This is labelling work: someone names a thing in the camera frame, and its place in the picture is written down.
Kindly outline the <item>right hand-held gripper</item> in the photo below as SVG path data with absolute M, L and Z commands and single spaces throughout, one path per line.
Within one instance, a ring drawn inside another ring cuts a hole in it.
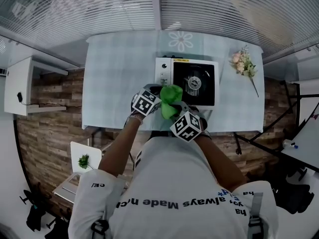
M 171 106 L 178 111 L 171 117 L 173 124 L 170 127 L 177 138 L 191 142 L 207 129 L 206 118 L 196 106 L 185 102 L 174 102 Z

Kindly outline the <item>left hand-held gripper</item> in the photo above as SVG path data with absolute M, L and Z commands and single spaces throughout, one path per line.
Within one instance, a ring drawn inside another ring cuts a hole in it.
M 147 84 L 134 95 L 131 102 L 131 112 L 144 116 L 154 113 L 161 105 L 160 91 L 162 85 Z

